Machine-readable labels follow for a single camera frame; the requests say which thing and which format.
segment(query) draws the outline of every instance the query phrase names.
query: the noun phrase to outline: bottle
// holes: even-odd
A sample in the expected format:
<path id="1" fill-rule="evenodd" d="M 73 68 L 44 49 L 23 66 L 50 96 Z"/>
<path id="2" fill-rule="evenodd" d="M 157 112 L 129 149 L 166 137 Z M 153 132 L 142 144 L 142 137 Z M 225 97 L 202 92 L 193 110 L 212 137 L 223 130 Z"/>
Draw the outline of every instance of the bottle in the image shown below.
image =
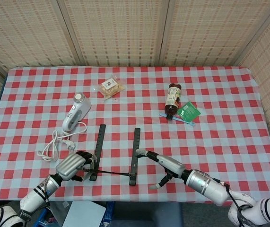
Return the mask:
<path id="1" fill-rule="evenodd" d="M 173 118 L 173 115 L 177 113 L 180 102 L 180 96 L 181 96 L 181 85 L 170 84 L 168 87 L 168 93 L 164 108 L 166 119 L 171 120 Z"/>

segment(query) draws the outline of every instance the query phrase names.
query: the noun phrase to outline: bag of snacks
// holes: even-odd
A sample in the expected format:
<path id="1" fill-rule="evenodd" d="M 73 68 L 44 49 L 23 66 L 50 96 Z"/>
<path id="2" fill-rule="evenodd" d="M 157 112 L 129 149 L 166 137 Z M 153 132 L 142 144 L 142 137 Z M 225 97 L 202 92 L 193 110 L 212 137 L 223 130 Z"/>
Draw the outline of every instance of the bag of snacks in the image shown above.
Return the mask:
<path id="1" fill-rule="evenodd" d="M 113 75 L 105 82 L 99 84 L 99 91 L 104 96 L 104 99 L 109 99 L 118 92 L 124 90 L 123 85 Z"/>

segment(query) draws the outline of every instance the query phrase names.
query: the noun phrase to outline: red and white checkered tablecloth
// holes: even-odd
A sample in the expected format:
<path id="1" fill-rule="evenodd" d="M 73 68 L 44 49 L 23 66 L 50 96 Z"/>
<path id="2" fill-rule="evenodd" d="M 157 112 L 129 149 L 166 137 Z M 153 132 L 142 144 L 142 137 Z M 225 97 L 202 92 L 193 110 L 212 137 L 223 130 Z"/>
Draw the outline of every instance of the red and white checkered tablecloth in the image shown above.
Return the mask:
<path id="1" fill-rule="evenodd" d="M 104 102 L 96 88 L 112 74 L 126 89 Z M 195 127 L 159 116 L 170 83 L 182 85 L 182 104 L 191 101 L 201 112 Z M 36 151 L 52 139 L 53 130 L 62 131 L 76 92 L 83 92 L 92 108 L 83 120 L 87 132 L 72 137 L 75 150 L 93 153 L 99 125 L 106 124 L 100 169 L 129 171 L 139 127 L 141 148 L 207 172 L 256 200 L 270 197 L 270 138 L 248 69 L 68 66 L 9 71 L 0 101 L 0 200 L 23 198 L 68 155 L 66 146 L 59 146 L 60 159 L 48 163 Z M 159 164 L 140 158 L 136 186 L 129 186 L 126 176 L 100 174 L 95 182 L 63 182 L 51 200 L 207 201 L 181 179 L 158 191 L 148 188 L 164 175 Z"/>

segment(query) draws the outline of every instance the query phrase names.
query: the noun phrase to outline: black bar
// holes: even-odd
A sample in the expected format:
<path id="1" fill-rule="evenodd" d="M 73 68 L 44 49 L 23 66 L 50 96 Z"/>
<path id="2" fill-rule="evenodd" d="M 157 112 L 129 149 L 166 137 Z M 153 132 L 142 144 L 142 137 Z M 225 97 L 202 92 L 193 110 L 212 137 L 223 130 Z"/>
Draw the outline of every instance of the black bar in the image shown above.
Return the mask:
<path id="1" fill-rule="evenodd" d="M 96 148 L 95 148 L 95 155 L 97 157 L 97 162 L 95 163 L 95 166 L 94 166 L 95 171 L 98 170 L 98 168 L 99 168 L 103 139 L 105 137 L 105 128 L 106 128 L 105 124 L 101 124 L 100 128 L 99 128 L 98 139 L 97 139 Z M 89 180 L 95 181 L 95 180 L 97 180 L 97 176 L 98 176 L 98 173 L 92 173 Z"/>
<path id="2" fill-rule="evenodd" d="M 136 150 L 139 149 L 139 143 L 140 143 L 140 128 L 135 128 L 133 154 L 131 157 L 131 170 L 130 170 L 130 185 L 131 186 L 135 186 L 137 182 L 138 158 L 137 158 Z"/>

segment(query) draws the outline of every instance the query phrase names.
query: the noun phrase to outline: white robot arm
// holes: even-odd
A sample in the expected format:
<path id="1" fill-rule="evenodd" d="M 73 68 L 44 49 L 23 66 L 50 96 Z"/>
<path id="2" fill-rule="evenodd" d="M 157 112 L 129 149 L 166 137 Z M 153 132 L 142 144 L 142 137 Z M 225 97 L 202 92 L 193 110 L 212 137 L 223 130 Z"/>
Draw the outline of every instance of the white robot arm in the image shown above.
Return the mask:
<path id="1" fill-rule="evenodd" d="M 180 178 L 187 186 L 201 193 L 217 206 L 222 206 L 225 201 L 232 200 L 228 218 L 234 225 L 256 227 L 270 223 L 270 199 L 256 202 L 251 196 L 230 190 L 228 184 L 204 172 L 186 170 L 182 163 L 171 157 L 145 149 L 138 149 L 137 154 L 137 157 L 148 157 L 158 162 L 167 173 L 161 182 L 151 186 L 151 189 L 159 189 L 172 177 Z"/>
<path id="2" fill-rule="evenodd" d="M 67 156 L 56 166 L 56 174 L 49 175 L 20 201 L 18 214 L 10 207 L 0 208 L 0 227 L 23 227 L 32 215 L 49 205 L 49 197 L 61 186 L 62 181 L 82 181 L 76 176 L 77 169 L 86 164 L 94 165 L 96 157 L 90 153 L 78 151 Z"/>

